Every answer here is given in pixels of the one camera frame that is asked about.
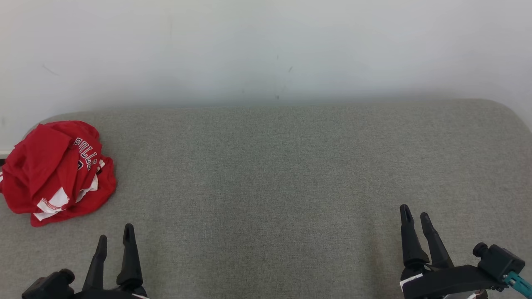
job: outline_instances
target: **crumpled red cloth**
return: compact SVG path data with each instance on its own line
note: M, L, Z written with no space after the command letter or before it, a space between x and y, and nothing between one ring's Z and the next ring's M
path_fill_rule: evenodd
M82 121L39 124L15 146L0 175L0 193L15 213L43 226L92 213L116 189L113 160L99 133Z

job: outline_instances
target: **wall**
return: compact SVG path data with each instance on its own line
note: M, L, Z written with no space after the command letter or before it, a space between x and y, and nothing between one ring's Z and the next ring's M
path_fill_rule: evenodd
M529 0L0 0L0 151L124 104L490 98L532 124Z

